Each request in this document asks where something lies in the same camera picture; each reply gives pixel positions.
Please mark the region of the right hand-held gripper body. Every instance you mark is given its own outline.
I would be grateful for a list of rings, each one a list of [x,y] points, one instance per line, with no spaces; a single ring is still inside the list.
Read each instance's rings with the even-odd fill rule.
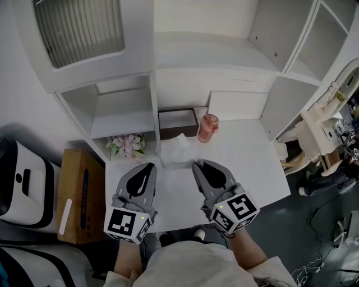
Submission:
[[[204,197],[201,207],[208,220],[227,234],[232,234],[252,222],[260,209],[231,171],[210,160],[200,162],[209,183],[209,198]]]

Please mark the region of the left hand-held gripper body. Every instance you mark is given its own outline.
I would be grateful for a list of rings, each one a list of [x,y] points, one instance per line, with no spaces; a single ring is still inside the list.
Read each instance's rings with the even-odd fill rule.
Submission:
[[[119,180],[104,221],[104,232],[111,238],[140,244],[152,226],[158,212],[153,207],[151,167],[152,163],[139,165]]]

